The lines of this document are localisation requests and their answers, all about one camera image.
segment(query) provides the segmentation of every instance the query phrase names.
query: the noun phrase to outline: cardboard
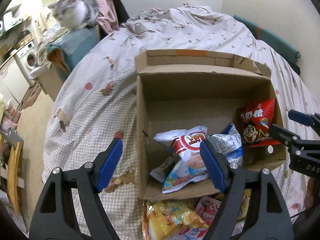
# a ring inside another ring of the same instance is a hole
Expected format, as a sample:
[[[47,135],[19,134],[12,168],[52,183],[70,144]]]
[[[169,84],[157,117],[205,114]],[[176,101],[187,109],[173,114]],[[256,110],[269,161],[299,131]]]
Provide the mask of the cardboard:
[[[0,57],[4,57],[4,54],[7,53],[9,49],[9,46],[7,44],[4,44],[1,48],[0,48]]]
[[[208,133],[221,132],[230,122],[240,129],[239,107],[276,98],[271,71],[250,59],[204,50],[147,50],[135,58],[137,77],[137,152],[140,197],[187,199],[218,192],[210,179],[189,183],[162,194],[162,183],[149,176],[169,153],[153,140],[173,129],[208,125]],[[276,101],[273,123],[282,117]],[[244,147],[244,168],[274,170],[286,160],[285,147],[275,145],[271,156],[265,147]]]

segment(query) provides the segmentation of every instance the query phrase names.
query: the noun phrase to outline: floor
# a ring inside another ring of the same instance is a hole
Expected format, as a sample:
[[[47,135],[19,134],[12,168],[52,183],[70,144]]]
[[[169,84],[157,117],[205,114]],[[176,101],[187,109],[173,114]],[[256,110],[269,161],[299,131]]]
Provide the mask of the floor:
[[[18,122],[17,132],[24,140],[21,177],[25,179],[25,189],[20,190],[19,196],[27,230],[44,185],[41,181],[44,168],[43,146],[53,103],[52,99],[41,91],[36,102],[22,111]]]

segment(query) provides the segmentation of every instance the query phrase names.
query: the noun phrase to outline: red snack bag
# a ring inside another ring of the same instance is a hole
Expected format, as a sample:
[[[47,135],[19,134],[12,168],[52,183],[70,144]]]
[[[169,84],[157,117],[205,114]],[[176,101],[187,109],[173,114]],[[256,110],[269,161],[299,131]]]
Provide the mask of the red snack bag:
[[[243,120],[241,137],[244,144],[249,147],[279,144],[278,141],[269,136],[275,101],[273,98],[262,103],[253,103],[246,107],[238,108],[238,113]]]

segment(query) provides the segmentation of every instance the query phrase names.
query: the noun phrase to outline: bedsheet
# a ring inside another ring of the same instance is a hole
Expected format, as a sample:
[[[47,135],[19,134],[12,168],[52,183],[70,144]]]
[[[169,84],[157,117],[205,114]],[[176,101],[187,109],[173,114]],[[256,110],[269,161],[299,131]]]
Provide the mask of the bedsheet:
[[[210,7],[152,9],[130,18],[100,41],[76,66],[52,110],[44,145],[43,181],[54,167],[79,168],[104,151],[115,133],[123,135],[124,152],[113,175],[113,186],[100,194],[121,239],[141,239],[142,202],[138,199],[135,147],[136,77],[134,57],[145,49],[202,49],[251,58],[272,70],[272,83],[284,127],[301,138],[318,139],[305,126],[287,118],[290,109],[319,111],[319,103],[288,63],[244,24]],[[273,171],[290,215],[303,209],[308,178],[289,170],[288,162]],[[73,200],[81,231],[89,234],[79,195]]]

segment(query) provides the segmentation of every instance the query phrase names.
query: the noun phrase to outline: cat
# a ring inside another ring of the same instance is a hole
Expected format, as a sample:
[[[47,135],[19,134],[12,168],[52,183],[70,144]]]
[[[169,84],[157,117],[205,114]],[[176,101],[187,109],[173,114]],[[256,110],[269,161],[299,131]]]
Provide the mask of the cat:
[[[98,24],[99,6],[96,0],[59,0],[48,5],[54,18],[69,30],[93,28]]]

